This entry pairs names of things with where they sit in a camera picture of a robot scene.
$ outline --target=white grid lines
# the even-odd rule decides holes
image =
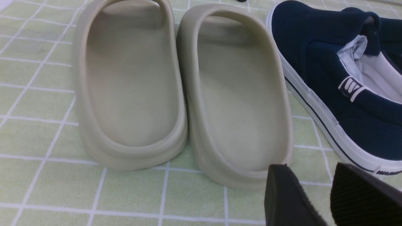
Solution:
[[[64,90],[64,89],[53,89],[53,88],[42,88],[42,87],[29,87],[29,86],[20,86],[20,85],[12,85],[12,84],[5,84],[0,83],[0,86],[12,87],[12,88],[27,88],[32,90],[41,90],[41,91],[49,91],[49,92],[67,92],[67,93],[75,93],[74,90]]]
[[[166,191],[167,191],[167,184],[168,184],[168,176],[169,176],[169,172],[170,171],[179,171],[179,172],[187,172],[187,173],[203,173],[202,171],[199,170],[193,170],[193,169],[186,169],[186,168],[172,168],[170,167],[170,162],[167,162],[166,166],[156,166],[153,167],[153,169],[156,170],[163,170],[165,171],[165,177],[164,177],[164,185],[163,185],[163,189],[162,189],[162,196],[161,196],[161,205],[160,205],[160,212],[159,214],[145,214],[145,213],[136,213],[136,212],[115,212],[115,211],[101,211],[101,210],[97,210],[97,205],[98,205],[98,201],[99,201],[99,197],[101,195],[101,191],[102,191],[102,187],[103,187],[103,182],[105,180],[105,175],[107,173],[107,168],[103,169],[102,175],[100,177],[100,181],[99,181],[99,185],[98,185],[98,189],[96,191],[96,195],[95,195],[95,199],[94,202],[92,204],[92,209],[78,209],[78,208],[65,208],[65,207],[53,207],[53,206],[42,206],[42,205],[28,205],[27,201],[29,200],[30,194],[32,192],[32,190],[34,189],[34,186],[36,184],[36,181],[38,180],[40,173],[45,165],[46,162],[64,162],[64,163],[70,163],[70,164],[88,164],[88,165],[98,165],[97,162],[95,161],[90,161],[90,160],[79,160],[79,159],[66,159],[66,158],[50,158],[50,154],[52,152],[52,149],[58,139],[58,136],[60,135],[61,130],[63,129],[64,125],[74,125],[74,126],[78,126],[78,123],[74,123],[74,122],[66,122],[70,111],[74,105],[75,102],[75,97],[73,99],[73,101],[70,104],[69,109],[67,110],[66,114],[64,115],[64,118],[62,121],[58,121],[58,120],[47,120],[47,119],[39,119],[39,118],[31,118],[31,117],[17,117],[17,116],[11,116],[12,111],[15,109],[15,107],[17,106],[17,104],[19,103],[19,101],[21,100],[22,96],[25,94],[25,92],[27,90],[41,90],[41,91],[48,91],[48,92],[66,92],[66,93],[74,93],[73,90],[62,90],[62,89],[52,89],[52,88],[41,88],[41,87],[32,87],[31,84],[33,83],[33,81],[35,80],[36,76],[38,75],[39,71],[41,70],[41,68],[43,67],[44,64],[50,64],[50,65],[61,65],[61,66],[66,66],[66,67],[71,67],[71,65],[69,64],[63,64],[63,63],[57,63],[57,62],[48,62],[48,59],[50,57],[50,55],[52,54],[52,52],[54,51],[55,47],[57,44],[62,43],[62,44],[72,44],[71,42],[62,42],[61,39],[64,37],[64,35],[66,34],[67,30],[69,29],[69,27],[75,27],[74,25],[72,25],[74,23],[74,19],[76,18],[79,10],[84,9],[84,5],[87,3],[87,1],[83,4],[83,6],[81,7],[77,7],[77,8],[68,8],[68,7],[58,7],[58,6],[50,6],[47,5],[46,1],[44,1],[44,3],[40,4],[40,3],[34,3],[34,2],[28,2],[25,0],[15,0],[16,2],[23,2],[23,3],[27,3],[27,4],[34,4],[34,5],[38,5],[40,6],[39,9],[28,19],[25,18],[16,18],[16,17],[12,17],[12,16],[4,16],[4,15],[0,15],[0,17],[3,18],[9,18],[9,19],[14,19],[14,20],[24,20],[25,22],[22,24],[22,26],[20,27],[20,29],[17,31],[17,33],[13,36],[10,35],[0,35],[0,37],[5,37],[5,38],[9,38],[10,40],[8,41],[8,43],[4,46],[3,49],[0,50],[0,54],[3,53],[5,51],[5,49],[16,39],[23,39],[23,40],[31,40],[31,41],[43,41],[43,42],[49,42],[49,43],[54,43],[53,47],[51,48],[51,50],[49,51],[48,55],[46,56],[46,58],[43,61],[36,61],[36,60],[22,60],[22,59],[14,59],[14,58],[5,58],[5,57],[0,57],[0,60],[10,60],[10,61],[19,61],[19,62],[31,62],[31,63],[38,63],[39,67],[36,70],[35,74],[33,75],[33,77],[31,78],[31,80],[29,81],[29,83],[26,86],[21,86],[21,85],[12,85],[12,84],[3,84],[0,83],[0,86],[7,86],[7,87],[13,87],[13,88],[21,88],[23,89],[22,92],[20,93],[20,95],[18,96],[18,98],[15,100],[14,104],[11,106],[11,108],[9,109],[9,111],[7,112],[6,115],[0,115],[0,119],[3,119],[3,121],[0,123],[0,129],[1,127],[4,125],[4,123],[6,122],[6,120],[8,119],[15,119],[15,120],[27,120],[27,121],[40,121],[40,122],[44,122],[44,123],[56,123],[59,124],[59,129],[55,134],[55,137],[53,138],[53,141],[49,147],[49,149],[47,150],[47,153],[45,155],[45,157],[34,157],[34,156],[18,156],[18,155],[9,155],[9,154],[0,154],[0,158],[9,158],[9,159],[21,159],[21,160],[32,160],[32,161],[41,161],[40,166],[37,169],[37,172],[27,190],[27,193],[24,196],[23,202],[22,204],[16,204],[16,203],[0,203],[0,207],[6,207],[6,208],[17,208],[18,212],[16,217],[14,218],[13,224],[12,225],[16,225],[23,210],[24,209],[31,209],[31,210],[47,210],[47,211],[58,211],[58,212],[70,212],[70,213],[82,213],[82,214],[88,214],[89,218],[88,218],[88,226],[92,225],[94,216],[97,214],[100,215],[109,215],[109,216],[131,216],[131,217],[144,217],[144,218],[155,218],[158,219],[158,226],[162,226],[163,220],[164,219],[171,219],[171,220],[183,220],[183,221],[188,221],[188,222],[196,222],[196,221],[200,221],[200,222],[220,222],[220,223],[224,223],[225,226],[228,226],[229,223],[238,223],[238,224],[252,224],[252,225],[265,225],[264,221],[253,221],[253,220],[240,220],[240,219],[230,219],[229,218],[229,203],[228,203],[228,189],[227,187],[223,187],[223,192],[224,192],[224,218],[195,218],[195,217],[184,217],[184,216],[172,216],[172,215],[164,215],[164,206],[165,206],[165,202],[166,202]],[[202,2],[210,2],[210,3],[216,3],[216,2],[212,2],[212,1],[208,1],[208,0],[200,0]],[[322,3],[324,4],[325,8],[327,8],[325,1],[321,0]],[[343,2],[349,6],[348,2],[346,0],[343,0]],[[372,10],[372,6],[366,2],[367,5],[363,5],[360,4],[361,6],[369,6]],[[188,0],[187,3],[187,9],[190,8],[190,4],[191,4],[191,0]],[[57,22],[53,22],[53,21],[48,21],[48,20],[43,20],[43,19],[35,19],[35,16],[38,14],[38,12],[43,8],[43,7],[50,7],[50,8],[56,8],[56,9],[65,9],[65,10],[76,10],[75,14],[73,15],[73,18],[71,19],[69,24],[63,24],[63,23],[57,23]],[[378,9],[386,9],[386,10],[391,10],[388,8],[380,8],[380,7],[375,7]],[[395,9],[391,6],[392,11],[394,11],[397,15],[398,13],[395,11]],[[249,2],[247,1],[247,9],[250,12],[252,9],[253,10],[266,10],[266,9],[262,9],[262,8],[251,8]],[[41,21],[44,23],[50,23],[50,24],[56,24],[56,25],[62,25],[62,26],[66,26],[66,29],[64,30],[64,32],[60,35],[59,39],[57,41],[51,41],[51,40],[46,40],[46,39],[34,39],[34,38],[27,38],[27,37],[18,37],[19,34],[22,32],[22,30],[24,29],[25,25],[29,22],[29,21]],[[325,165],[326,165],[326,169],[327,169],[327,173],[331,179],[331,181],[333,180],[332,177],[332,173],[329,169],[329,164],[328,164],[328,159],[327,156],[325,154],[325,151],[333,151],[333,149],[331,148],[324,148],[322,147],[322,142],[320,139],[320,136],[318,134],[318,129],[314,123],[314,121],[312,120],[311,117],[305,117],[305,116],[298,116],[298,115],[293,115],[293,118],[298,118],[298,119],[305,119],[305,120],[311,120],[312,124],[313,124],[313,128],[314,128],[314,132],[316,135],[316,138],[318,140],[318,144],[319,147],[315,147],[315,146],[305,146],[305,145],[295,145],[296,148],[305,148],[305,149],[312,149],[312,150],[319,150],[322,152],[322,155],[324,157],[324,161],[325,161]],[[310,185],[310,186],[324,186],[324,187],[331,187],[332,184],[331,183],[318,183],[318,182],[309,182],[309,181],[300,181],[300,183],[302,185]]]
[[[229,226],[228,187],[226,186],[224,186],[224,211],[225,211],[225,226]]]
[[[170,167],[170,161],[166,163],[165,178],[163,180],[162,198],[160,201],[160,209],[159,209],[160,216],[158,219],[158,226],[162,226],[163,222],[163,214],[165,211],[165,202],[166,202],[166,191],[168,189],[169,167]]]
[[[247,1],[247,8],[248,8],[248,11],[251,12],[249,1]]]
[[[4,52],[4,50],[7,49],[8,46],[14,41],[15,37],[17,37],[17,36],[22,32],[22,30],[24,29],[25,25],[26,25],[30,20],[32,20],[32,18],[34,18],[34,17],[36,16],[36,14],[38,14],[38,13],[41,11],[42,7],[46,4],[46,2],[47,2],[47,0],[45,0],[45,1],[40,5],[40,7],[36,10],[36,12],[35,12],[31,17],[29,17],[29,18],[21,25],[21,27],[20,27],[20,29],[17,31],[17,33],[15,33],[15,35],[7,42],[7,44],[3,47],[3,49],[0,50],[0,55],[1,55],[1,54]]]
[[[3,38],[12,38],[12,36],[10,36],[10,35],[0,35],[0,37],[3,37]],[[56,41],[46,40],[46,39],[34,39],[34,38],[25,38],[25,37],[15,37],[15,39],[32,40],[32,41],[44,41],[44,42],[51,42],[51,43],[55,43],[55,42],[56,42]],[[72,45],[72,42],[66,42],[66,41],[60,41],[59,43]]]
[[[21,204],[16,203],[0,203],[0,207],[4,208],[21,208]],[[86,210],[78,208],[66,208],[58,206],[44,206],[44,205],[25,205],[24,209],[27,210],[47,210],[55,212],[67,212],[67,213],[78,213],[78,214],[91,214],[95,215],[107,215],[107,216],[127,216],[127,217],[143,217],[143,218],[156,218],[159,219],[159,214],[145,214],[136,212],[117,212],[117,211],[104,211],[104,210]],[[182,220],[188,222],[225,222],[223,218],[197,218],[197,217],[184,217],[184,216],[174,216],[174,215],[163,215],[163,219],[169,220]],[[251,224],[251,225],[265,225],[265,221],[258,220],[242,220],[242,219],[229,219],[229,223],[235,224]]]
[[[53,147],[54,147],[54,145],[56,144],[56,141],[59,138],[60,132],[62,131],[63,126],[64,126],[64,122],[67,120],[68,116],[70,115],[70,112],[71,112],[71,109],[74,106],[74,103],[75,103],[75,97],[73,98],[73,101],[71,101],[70,107],[68,108],[66,114],[64,115],[63,121],[60,124],[59,129],[57,130],[56,135],[54,136],[54,138],[53,138],[53,140],[52,140],[52,142],[50,144],[50,147],[46,152],[45,158],[42,160],[38,170],[35,173],[35,176],[33,177],[33,180],[32,180],[32,182],[31,182],[31,184],[30,184],[30,186],[28,188],[28,191],[24,196],[23,203],[22,203],[21,207],[19,208],[19,210],[17,212],[17,215],[15,216],[14,220],[12,221],[12,224],[11,224],[12,226],[17,225],[17,222],[18,222],[19,218],[21,217],[21,214],[22,214],[22,212],[24,210],[24,206],[27,204],[27,201],[28,201],[28,199],[29,199],[29,197],[30,197],[30,195],[31,195],[31,193],[33,191],[33,188],[35,187],[35,184],[38,181],[39,175],[41,174],[41,172],[43,170],[43,167],[45,166],[46,160],[50,156],[50,154],[51,154],[51,152],[53,150]]]
[[[23,3],[27,3],[27,4],[32,4],[32,5],[41,5],[40,3],[36,3],[36,2],[29,2],[29,1],[24,1],[24,0],[15,0],[16,2],[23,2]],[[44,5],[45,7],[49,7],[49,8],[56,8],[56,9],[84,9],[84,7],[59,7],[59,6],[51,6],[51,5]]]
[[[38,11],[32,16],[34,17],[39,11],[40,11],[41,7],[38,9]],[[15,100],[14,104],[11,106],[11,108],[9,109],[9,111],[7,112],[6,117],[3,119],[3,121],[0,123],[0,129],[3,127],[3,125],[5,124],[5,122],[7,121],[7,117],[9,117],[12,113],[12,111],[15,109],[15,107],[17,106],[17,104],[19,103],[19,101],[21,100],[21,98],[23,97],[23,95],[26,93],[26,91],[28,90],[28,87],[31,86],[31,84],[33,83],[33,81],[35,80],[36,76],[39,74],[40,70],[42,69],[44,63],[49,59],[50,55],[53,53],[54,49],[56,48],[57,44],[60,42],[60,40],[63,38],[63,36],[65,35],[65,33],[67,32],[68,28],[70,27],[70,25],[73,23],[73,21],[75,20],[75,17],[78,14],[78,10],[76,10],[76,12],[74,13],[73,17],[71,18],[70,24],[64,29],[63,33],[59,36],[59,38],[57,39],[57,41],[54,43],[53,47],[50,49],[49,53],[46,55],[45,59],[41,62],[41,64],[39,65],[38,69],[35,71],[35,74],[32,76],[31,80],[28,82],[27,86],[24,88],[24,90],[20,93],[20,95],[18,96],[18,98]],[[6,44],[6,46],[0,51],[0,55],[1,53],[7,48],[8,45],[10,45],[10,43],[15,39],[15,37],[22,31],[23,27],[25,26],[25,24],[27,23],[27,21],[21,26],[20,30],[15,34],[15,36],[13,38],[10,39],[10,41]]]
[[[60,65],[60,66],[72,67],[71,64],[64,64],[64,63],[57,63],[57,62],[43,62],[43,61],[39,61],[39,60],[26,60],[26,59],[17,59],[17,58],[8,58],[8,57],[0,57],[0,60],[10,60],[10,61],[19,61],[19,62],[27,62],[27,63],[39,63],[39,64],[49,64],[49,65]]]
[[[324,149],[322,147],[322,142],[321,142],[320,135],[318,134],[318,129],[317,129],[316,123],[314,122],[313,119],[311,119],[311,123],[313,124],[314,132],[316,133],[316,137],[317,137],[317,140],[318,140],[318,145],[320,146],[320,150],[322,152],[322,155],[324,156],[324,162],[325,162],[325,167],[326,167],[327,172],[328,172],[328,176],[329,176],[329,178],[330,178],[330,180],[332,182],[334,180],[334,177],[332,176],[331,170],[329,168],[328,158],[326,157],[325,151],[324,151]]]
[[[98,207],[99,197],[101,196],[103,182],[105,181],[106,173],[107,173],[107,168],[104,167],[102,175],[100,177],[98,189],[96,190],[94,203],[92,204],[92,211],[91,211],[91,214],[89,215],[87,226],[92,226],[92,222],[94,221],[95,212],[96,212],[96,208]]]
[[[7,18],[7,19],[12,19],[12,20],[17,20],[17,21],[24,21],[26,19],[24,18],[18,18],[18,17],[13,17],[13,16],[5,16],[5,15],[0,15],[0,17],[2,18]],[[48,24],[55,24],[55,25],[62,25],[62,26],[68,26],[68,24],[63,24],[63,23],[58,23],[58,22],[54,22],[54,21],[48,21],[48,20],[43,20],[43,19],[30,19],[30,21],[41,21],[44,23],[48,23]]]

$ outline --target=light green tile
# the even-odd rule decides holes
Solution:
[[[44,6],[34,19],[42,19],[56,23],[69,24],[76,9],[58,9]]]
[[[348,3],[348,5],[350,5],[350,3],[353,3],[353,4],[368,6],[368,3],[366,0],[346,0],[346,2]]]
[[[295,148],[290,168],[300,181],[330,183],[324,156],[320,150]]]
[[[322,133],[321,129],[318,127],[317,124],[316,124],[316,127],[317,127],[318,135],[320,136],[322,147],[323,148],[332,148],[332,146],[329,144],[327,138],[325,138],[324,134]]]
[[[390,9],[392,10],[391,6],[387,4],[386,2],[377,2],[373,0],[367,0],[367,3],[374,8],[375,11],[377,11],[376,8],[385,8],[385,9]]]
[[[51,42],[15,39],[1,56],[27,60],[44,60],[52,47],[53,43]]]
[[[56,41],[65,29],[66,27],[64,25],[51,24],[43,21],[29,21],[18,37]]]
[[[57,44],[53,53],[49,57],[49,62],[71,64],[71,44]]]
[[[241,8],[246,8],[245,10],[248,10],[247,2],[238,2],[238,1],[233,1],[233,0],[221,0],[222,4],[226,5],[231,5],[231,6],[237,6]]]
[[[181,19],[183,18],[185,11],[173,10],[174,15],[174,22],[180,23]]]
[[[0,130],[0,152],[44,157],[58,128],[55,123],[9,119]]]
[[[0,207],[0,225],[11,225],[18,209]]]
[[[224,189],[200,173],[169,172],[164,214],[224,217]]]
[[[47,162],[28,204],[90,209],[102,171],[101,166]]]
[[[23,23],[24,20],[14,20],[0,17],[0,35],[15,35]]]
[[[195,162],[193,151],[190,147],[190,140],[187,140],[184,149],[170,161],[170,166],[173,168],[185,168],[199,170]]]
[[[211,4],[211,2],[204,2],[204,1],[191,0],[191,1],[190,1],[190,8],[191,8],[191,7],[194,7],[194,6],[205,5],[205,4]]]
[[[0,158],[0,202],[22,203],[40,163]]]
[[[383,177],[383,181],[397,189],[402,188],[402,174],[389,176],[389,177]]]
[[[85,151],[78,126],[75,125],[63,127],[50,157],[94,161]]]
[[[271,0],[248,0],[251,8],[271,10],[275,3]]]
[[[0,37],[0,49],[3,49],[11,38]]]
[[[71,76],[71,67],[45,64],[33,81],[32,86],[73,90]]]
[[[309,119],[293,118],[293,134],[295,145],[319,146],[313,123]]]
[[[265,193],[228,188],[229,218],[265,220]]]
[[[0,60],[0,83],[27,85],[39,65],[37,63]]]
[[[82,11],[83,11],[83,9],[79,9],[79,10],[78,10],[78,13],[77,13],[77,15],[76,15],[76,17],[75,17],[75,19],[74,19],[72,25],[76,25],[76,24],[77,24],[77,21],[78,21],[78,19],[80,18],[80,15],[81,15]]]
[[[250,11],[252,14],[256,15],[261,21],[265,23],[265,19],[267,18],[267,15],[269,13],[268,10],[251,9]]]
[[[327,222],[329,226],[335,226],[330,209],[331,187],[303,185],[304,192],[307,194],[313,206]]]
[[[313,8],[324,8],[324,3],[321,0],[300,0],[300,2],[307,4]]]
[[[329,169],[331,170],[332,176],[335,175],[335,169],[338,162],[343,162],[335,151],[325,151],[325,155],[328,159]]]
[[[92,226],[157,226],[158,219],[95,215]]]
[[[6,115],[23,89],[0,86],[0,115]]]
[[[170,0],[170,4],[174,9],[187,10],[189,0]]]
[[[77,118],[77,110],[76,105],[74,104],[73,108],[71,109],[70,115],[67,118],[68,122],[78,122]]]
[[[165,171],[109,170],[103,183],[98,210],[158,214]]]
[[[373,10],[371,9],[370,6],[368,5],[357,5],[357,4],[353,4],[353,3],[348,3],[349,7],[355,7],[355,8],[359,8],[365,12],[372,12]]]
[[[385,17],[385,18],[391,18],[391,19],[400,19],[396,13],[392,10],[386,10],[386,9],[379,9],[375,8],[375,13],[377,13],[380,17]]]
[[[348,5],[345,2],[336,2],[333,0],[324,0],[324,3],[328,8],[328,10],[341,11],[342,9],[348,7]]]
[[[62,120],[73,97],[74,93],[27,90],[11,115]]]
[[[162,226],[224,226],[224,223],[216,222],[194,222],[182,220],[163,220]]]
[[[300,104],[300,102],[296,99],[296,97],[288,93],[289,104],[292,110],[292,115],[310,117],[310,114],[306,111],[306,109]]]
[[[62,41],[73,42],[74,30],[75,30],[75,27],[69,27],[67,32],[64,34]]]
[[[88,214],[24,210],[17,226],[86,226]]]
[[[75,8],[84,5],[85,0],[47,0],[46,4],[50,6]]]
[[[45,0],[25,0],[27,2],[43,3]]]
[[[402,12],[402,5],[390,3],[390,6],[398,12]]]
[[[3,9],[0,15],[28,19],[38,9],[38,5],[14,1],[7,8]]]

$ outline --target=tile grout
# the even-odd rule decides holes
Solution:
[[[229,200],[228,200],[228,187],[224,187],[224,212],[225,212],[225,226],[229,226]]]
[[[21,208],[21,204],[17,203],[0,203],[0,207],[3,208]],[[106,211],[106,210],[95,210],[92,209],[79,209],[79,208],[66,208],[57,206],[45,206],[45,205],[26,205],[27,210],[47,210],[54,212],[69,212],[69,213],[80,213],[80,214],[91,214],[94,215],[106,215],[106,216],[128,216],[128,217],[143,217],[143,218],[156,218],[159,219],[159,214],[146,214],[138,212],[119,212],[119,211]],[[224,223],[224,218],[205,218],[205,217],[185,217],[176,215],[163,215],[163,219],[169,220],[182,220],[189,222],[221,222]],[[265,225],[265,221],[259,220],[246,220],[246,219],[228,219],[229,223],[238,224],[253,224],[253,225]]]
[[[102,193],[103,182],[105,181],[106,173],[107,173],[107,168],[104,167],[102,175],[100,176],[98,189],[96,190],[95,199],[92,204],[92,211],[89,215],[87,226],[92,226],[92,222],[94,221],[95,212],[96,212],[96,208],[98,207],[99,197],[101,196],[101,193]]]
[[[27,88],[27,89],[32,89],[32,90],[41,90],[41,91],[49,91],[49,92],[67,92],[67,93],[75,93],[74,90],[43,88],[43,87],[35,87],[35,86],[21,86],[21,85],[7,84],[7,83],[0,83],[0,86],[3,86],[3,87],[11,87],[11,88]]]
[[[27,4],[31,4],[31,5],[41,5],[40,3],[36,3],[36,2],[29,2],[29,1],[24,1],[24,0],[15,0],[16,2],[23,2],[23,3],[27,3]],[[49,7],[49,8],[56,8],[56,9],[84,9],[84,7],[83,6],[80,6],[80,7],[73,7],[73,8],[70,8],[70,7],[58,7],[58,6],[51,6],[51,5],[47,5],[47,4],[45,4],[44,5],[45,7]]]
[[[24,19],[25,22],[21,25],[20,29],[13,35],[13,37],[7,42],[7,44],[0,50],[0,55],[3,54],[4,50],[6,50],[9,45],[12,43],[12,41],[14,41],[15,37],[17,37],[23,30],[24,27],[27,25],[27,23],[32,20],[42,9],[42,7],[46,4],[47,0],[45,0],[40,7],[35,11],[34,14],[32,14],[32,16],[30,16],[28,19]]]
[[[74,97],[73,100],[71,101],[70,107],[67,109],[67,112],[65,113],[65,115],[64,115],[64,117],[63,117],[63,122],[65,122],[65,121],[67,120],[67,118],[68,118],[68,116],[69,116],[69,114],[70,114],[70,112],[71,112],[71,109],[72,109],[73,106],[74,106],[75,99],[76,99],[76,98]],[[63,129],[63,126],[64,126],[64,123],[63,123],[63,122],[60,124],[59,129],[57,130],[57,132],[56,132],[56,134],[55,134],[55,136],[54,136],[54,138],[53,138],[53,140],[52,140],[52,143],[50,144],[50,147],[49,147],[49,149],[48,149],[47,152],[46,152],[46,155],[45,155],[44,159],[42,160],[40,166],[38,167],[38,169],[37,169],[37,171],[36,171],[36,173],[35,173],[35,175],[34,175],[34,177],[33,177],[33,179],[32,179],[32,182],[31,182],[31,184],[29,185],[29,188],[28,188],[28,190],[27,190],[27,193],[26,193],[25,196],[24,196],[23,203],[22,203],[21,207],[19,208],[19,210],[18,210],[18,212],[17,212],[15,218],[13,219],[11,226],[16,226],[16,224],[17,224],[19,218],[21,217],[22,212],[23,212],[23,210],[24,210],[24,206],[26,206],[26,204],[27,204],[27,202],[28,202],[28,199],[29,199],[29,197],[30,197],[30,195],[31,195],[31,193],[32,193],[32,191],[33,191],[35,185],[36,185],[36,182],[38,181],[38,178],[39,178],[39,176],[40,176],[40,174],[41,174],[41,172],[42,172],[42,170],[43,170],[43,168],[44,168],[44,166],[45,166],[46,160],[47,160],[47,158],[50,156],[50,153],[52,152],[53,147],[54,147],[54,145],[56,144],[57,139],[59,138],[60,132],[61,132],[61,130]]]
[[[12,38],[11,35],[0,35],[0,37],[3,38]],[[56,41],[52,41],[52,40],[47,40],[47,39],[35,39],[35,38],[27,38],[27,37],[15,37],[15,39],[21,39],[21,40],[31,40],[31,41],[43,41],[43,42],[50,42],[50,43],[55,43]],[[66,42],[66,41],[60,41],[59,43],[62,44],[70,44],[72,45],[72,42]]]
[[[47,3],[47,0],[45,0],[45,1],[42,3],[42,5],[41,5],[41,6],[38,8],[38,10],[30,17],[30,19],[32,19],[36,14],[38,14],[39,11],[42,9],[42,7],[43,7],[46,3]],[[54,43],[54,45],[53,45],[53,47],[50,49],[49,53],[46,55],[45,59],[41,62],[41,64],[39,65],[39,67],[38,67],[37,70],[35,71],[35,74],[32,76],[31,80],[28,82],[27,87],[24,88],[24,90],[20,93],[20,95],[18,96],[18,98],[15,100],[14,104],[11,106],[11,108],[10,108],[9,111],[7,112],[6,117],[9,117],[9,116],[10,116],[10,114],[12,113],[12,111],[15,109],[16,105],[17,105],[17,104],[19,103],[19,101],[21,100],[22,96],[23,96],[23,95],[26,93],[26,91],[28,90],[28,87],[31,86],[31,84],[32,84],[33,81],[35,80],[36,76],[39,74],[39,71],[42,69],[42,67],[43,67],[43,65],[44,65],[44,62],[46,62],[46,61],[49,59],[49,57],[50,57],[51,54],[53,53],[54,49],[56,48],[58,42],[61,41],[61,39],[63,38],[63,36],[64,36],[65,33],[67,32],[67,30],[69,29],[70,25],[72,25],[72,23],[74,22],[74,20],[75,20],[77,14],[78,14],[78,11],[79,11],[79,9],[77,9],[77,10],[75,11],[75,13],[73,14],[73,17],[71,18],[71,21],[70,21],[69,25],[64,29],[63,33],[59,36],[59,38],[57,39],[57,41]],[[23,23],[23,25],[21,26],[21,28],[19,29],[19,31],[14,35],[13,38],[10,39],[10,41],[7,43],[7,45],[0,51],[0,55],[1,55],[1,53],[3,53],[3,51],[10,45],[10,43],[15,39],[15,37],[18,36],[19,33],[21,33],[21,31],[23,30],[23,28],[25,27],[25,25],[28,23],[28,21],[29,21],[30,19],[28,19],[27,21],[25,21],[25,22]],[[76,100],[76,97],[74,96],[74,97],[73,97],[73,100],[72,100],[71,103],[70,103],[69,108],[67,109],[67,111],[66,111],[66,113],[65,113],[65,115],[64,115],[64,117],[63,117],[63,121],[62,121],[62,123],[60,123],[59,129],[57,130],[57,132],[56,132],[56,134],[55,134],[55,136],[54,136],[54,138],[53,138],[53,140],[52,140],[52,143],[50,144],[50,147],[49,147],[49,149],[48,149],[47,152],[46,152],[45,158],[42,160],[40,166],[38,167],[38,169],[37,169],[37,171],[36,171],[36,173],[35,173],[35,175],[34,175],[34,178],[32,179],[32,182],[31,182],[31,184],[30,184],[30,186],[29,186],[29,188],[28,188],[28,190],[27,190],[27,193],[26,193],[25,196],[24,196],[23,203],[22,203],[22,205],[21,205],[21,207],[19,208],[19,210],[18,210],[16,216],[14,217],[14,219],[13,219],[13,221],[12,221],[12,226],[16,226],[16,224],[17,224],[19,218],[21,217],[22,212],[23,212],[23,210],[24,210],[24,207],[26,206],[27,201],[28,201],[28,199],[29,199],[29,197],[30,197],[30,195],[31,195],[31,193],[32,193],[32,191],[33,191],[35,185],[36,185],[36,182],[37,182],[37,180],[38,180],[38,178],[39,178],[39,176],[40,176],[40,173],[42,172],[42,170],[43,170],[43,168],[44,168],[44,166],[45,166],[46,159],[50,156],[50,154],[51,154],[51,152],[52,152],[52,150],[53,150],[53,147],[54,147],[55,143],[57,142],[57,140],[58,140],[58,138],[59,138],[60,132],[61,132],[61,130],[63,129],[63,126],[64,126],[65,122],[67,121],[68,116],[70,115],[70,112],[71,112],[71,110],[72,110],[72,108],[73,108],[73,106],[74,106],[74,104],[75,104],[75,100]],[[6,121],[7,121],[7,118],[4,118],[3,121],[0,123],[0,129],[1,129],[1,127],[4,125],[4,123],[5,123]]]
[[[332,176],[331,170],[329,169],[328,158],[326,157],[326,154],[325,154],[324,149],[322,147],[322,142],[321,142],[320,135],[318,134],[318,129],[317,129],[316,123],[314,122],[313,119],[311,119],[311,123],[313,124],[314,132],[316,133],[316,137],[317,137],[317,140],[318,140],[318,145],[320,146],[321,153],[322,153],[322,155],[324,157],[325,167],[327,169],[329,179],[330,179],[330,181],[332,183],[332,181],[334,180],[334,177]]]
[[[166,163],[165,177],[163,180],[163,188],[162,188],[162,197],[160,200],[158,226],[162,226],[163,222],[163,214],[165,211],[165,202],[166,202],[166,191],[168,189],[169,167],[170,167],[170,161]]]
[[[64,63],[57,63],[57,62],[43,62],[40,60],[28,60],[28,59],[17,59],[17,58],[9,58],[9,57],[0,57],[0,60],[10,60],[10,61],[19,61],[19,62],[26,62],[26,63],[38,63],[38,64],[49,64],[49,65],[60,65],[66,67],[72,67],[71,64],[64,64]]]
[[[39,11],[42,9],[42,6],[39,7],[39,9],[34,13],[34,15],[32,15],[31,18],[33,18],[37,13],[39,13]],[[37,75],[39,74],[40,70],[42,69],[44,62],[46,62],[49,57],[52,55],[54,49],[56,48],[58,42],[63,38],[63,36],[65,35],[65,33],[67,32],[67,30],[69,29],[70,25],[74,22],[75,17],[78,14],[78,9],[75,11],[73,17],[71,18],[70,24],[64,29],[63,33],[59,36],[59,38],[57,39],[57,41],[53,44],[53,47],[49,50],[49,53],[46,55],[45,59],[41,62],[41,64],[39,65],[39,67],[36,69],[34,75],[32,76],[31,80],[28,82],[27,86],[24,88],[24,90],[20,93],[20,95],[17,97],[17,99],[15,100],[15,102],[13,103],[13,105],[11,106],[11,108],[9,109],[9,111],[7,112],[6,117],[9,117],[11,115],[11,113],[13,112],[13,110],[15,109],[15,107],[17,106],[17,104],[19,103],[19,101],[22,99],[22,97],[24,96],[24,94],[26,93],[26,91],[28,90],[28,87],[31,86],[31,84],[33,83],[33,81],[35,80],[35,78],[37,77]],[[5,47],[0,51],[0,55],[3,53],[3,51],[10,45],[10,43],[15,39],[16,36],[19,35],[19,33],[21,33],[21,31],[23,30],[24,26],[27,24],[27,22],[30,20],[28,19],[26,22],[24,22],[24,24],[21,26],[20,30],[14,35],[13,38],[10,39],[10,41],[5,45]],[[3,125],[5,124],[5,122],[7,121],[7,118],[4,118],[3,121],[0,123],[0,129],[3,127]]]

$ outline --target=slide sandal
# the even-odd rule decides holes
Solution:
[[[101,165],[166,162],[187,140],[187,116],[168,0],[95,0],[73,42],[83,144]]]
[[[198,166],[222,185],[264,189],[269,165],[293,152],[274,40],[254,15],[206,4],[184,14],[176,43]]]

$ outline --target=white rubber sole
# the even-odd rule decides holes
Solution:
[[[272,35],[272,16],[276,6],[269,12],[265,25]],[[352,163],[377,176],[389,176],[402,173],[402,161],[378,158],[360,148],[339,125],[337,119],[321,99],[297,74],[293,67],[280,53],[286,86],[317,123],[325,138],[334,148],[342,161]]]

